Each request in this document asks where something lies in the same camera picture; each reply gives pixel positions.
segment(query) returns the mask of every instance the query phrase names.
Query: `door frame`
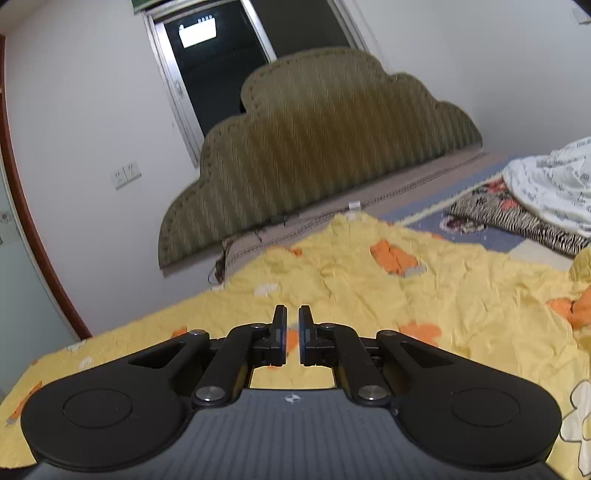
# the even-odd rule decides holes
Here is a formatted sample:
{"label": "door frame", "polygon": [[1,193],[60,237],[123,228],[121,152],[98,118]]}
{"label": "door frame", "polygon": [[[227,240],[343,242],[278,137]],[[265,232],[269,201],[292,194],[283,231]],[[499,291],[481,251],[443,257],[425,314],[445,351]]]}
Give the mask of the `door frame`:
{"label": "door frame", "polygon": [[21,179],[18,176],[17,162],[12,150],[10,128],[8,125],[8,112],[6,106],[4,70],[5,70],[6,37],[0,34],[0,151],[4,164],[3,177],[7,187],[8,198],[14,207],[15,221],[17,222],[22,241],[25,244],[31,262],[40,275],[48,294],[58,311],[67,320],[75,334],[81,339],[90,338],[90,330],[78,314],[70,301],[49,256],[43,246],[31,211],[29,210],[25,193],[22,189]]}

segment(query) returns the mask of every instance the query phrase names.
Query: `wrinkled fabric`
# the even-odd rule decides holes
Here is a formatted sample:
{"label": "wrinkled fabric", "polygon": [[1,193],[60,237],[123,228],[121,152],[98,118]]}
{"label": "wrinkled fabric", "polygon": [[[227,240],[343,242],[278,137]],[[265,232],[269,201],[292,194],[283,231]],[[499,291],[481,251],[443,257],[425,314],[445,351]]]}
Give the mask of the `wrinkled fabric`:
{"label": "wrinkled fabric", "polygon": [[[382,240],[416,258],[425,266],[424,271],[408,278],[388,273],[371,252]],[[288,307],[292,330],[302,304],[310,305],[315,322],[343,323],[360,336],[375,336],[381,329],[399,330],[536,382],[554,396],[563,417],[572,413],[571,393],[589,379],[591,327],[573,330],[547,304],[555,299],[579,300],[588,282],[545,265],[512,260],[480,245],[454,244],[430,233],[381,222],[364,213],[354,219],[337,215],[323,232],[294,248],[295,252],[269,248],[233,275],[223,289],[205,292],[76,348],[39,359],[0,406],[0,465],[34,461],[22,436],[20,419],[10,425],[5,420],[40,381],[46,385],[74,374],[86,358],[93,359],[88,368],[94,367],[162,342],[180,330],[202,328],[212,338],[219,338],[237,325],[269,322],[277,304]],[[268,285],[276,288],[260,288]],[[289,338],[287,365],[257,369],[252,386],[331,386],[331,370],[301,366],[297,335],[292,333]],[[588,424],[580,425],[579,430],[586,431]],[[565,431],[574,437],[579,430],[569,427]],[[591,432],[584,436],[591,438]],[[565,478],[579,479],[580,448],[581,443],[558,439],[548,461]]]}
{"label": "wrinkled fabric", "polygon": [[537,217],[591,238],[591,137],[550,155],[513,160],[503,179]]}

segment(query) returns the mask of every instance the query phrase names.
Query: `pillow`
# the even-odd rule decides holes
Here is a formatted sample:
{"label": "pillow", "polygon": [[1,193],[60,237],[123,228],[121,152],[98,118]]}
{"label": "pillow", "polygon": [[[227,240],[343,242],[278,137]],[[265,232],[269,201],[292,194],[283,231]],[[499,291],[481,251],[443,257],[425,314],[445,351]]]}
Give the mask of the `pillow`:
{"label": "pillow", "polygon": [[449,213],[521,235],[570,257],[591,244],[591,239],[562,230],[525,210],[507,190],[503,179],[463,195]]}

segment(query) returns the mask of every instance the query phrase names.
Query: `electrical outlet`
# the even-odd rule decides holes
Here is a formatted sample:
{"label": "electrical outlet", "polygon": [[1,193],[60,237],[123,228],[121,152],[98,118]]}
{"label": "electrical outlet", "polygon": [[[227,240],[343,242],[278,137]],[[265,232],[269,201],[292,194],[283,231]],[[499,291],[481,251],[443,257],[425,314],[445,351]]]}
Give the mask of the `electrical outlet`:
{"label": "electrical outlet", "polygon": [[123,169],[123,167],[119,168],[118,170],[115,170],[111,174],[111,183],[113,184],[113,187],[115,187],[115,190],[119,190],[127,182],[128,180],[125,176],[125,170]]}
{"label": "electrical outlet", "polygon": [[136,161],[128,163],[123,167],[123,170],[125,170],[127,181],[135,180],[142,176],[142,171],[139,169],[139,165]]}

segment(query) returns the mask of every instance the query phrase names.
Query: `striped headboard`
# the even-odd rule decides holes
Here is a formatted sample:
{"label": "striped headboard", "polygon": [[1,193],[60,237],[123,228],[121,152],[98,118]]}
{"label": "striped headboard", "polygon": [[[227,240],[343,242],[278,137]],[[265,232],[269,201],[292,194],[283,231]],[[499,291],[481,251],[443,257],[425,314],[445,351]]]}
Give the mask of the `striped headboard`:
{"label": "striped headboard", "polygon": [[350,48],[277,60],[248,77],[241,98],[246,113],[207,134],[200,178],[164,217],[161,268],[359,183],[482,142],[457,106]]}

